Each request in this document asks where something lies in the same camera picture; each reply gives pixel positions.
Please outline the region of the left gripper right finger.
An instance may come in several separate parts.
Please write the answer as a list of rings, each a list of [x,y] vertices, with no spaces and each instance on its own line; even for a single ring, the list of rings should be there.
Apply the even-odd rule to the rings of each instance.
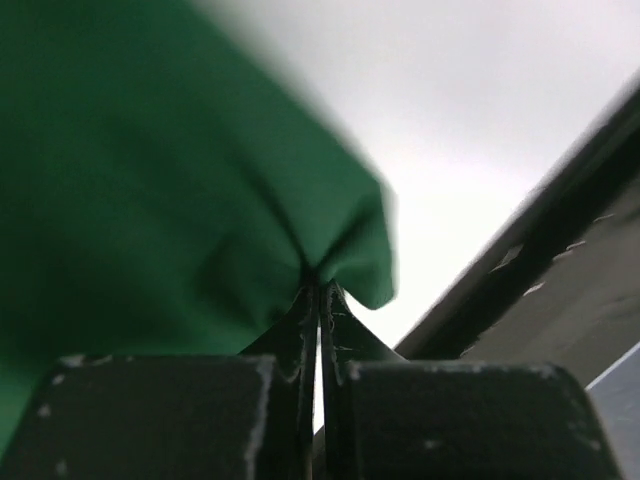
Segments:
[[[584,389],[552,364],[409,361],[319,292],[329,479],[619,479]]]

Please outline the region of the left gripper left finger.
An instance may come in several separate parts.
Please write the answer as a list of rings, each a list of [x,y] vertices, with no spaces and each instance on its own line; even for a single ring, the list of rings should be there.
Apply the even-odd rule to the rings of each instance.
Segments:
[[[43,378],[5,479],[308,479],[319,289],[235,356],[94,356]]]

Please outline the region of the green t shirt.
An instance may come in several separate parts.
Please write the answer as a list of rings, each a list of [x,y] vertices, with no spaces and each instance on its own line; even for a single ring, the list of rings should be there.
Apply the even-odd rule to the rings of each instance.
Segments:
[[[61,357],[234,354],[394,295],[382,188],[189,1],[1,5],[1,439]]]

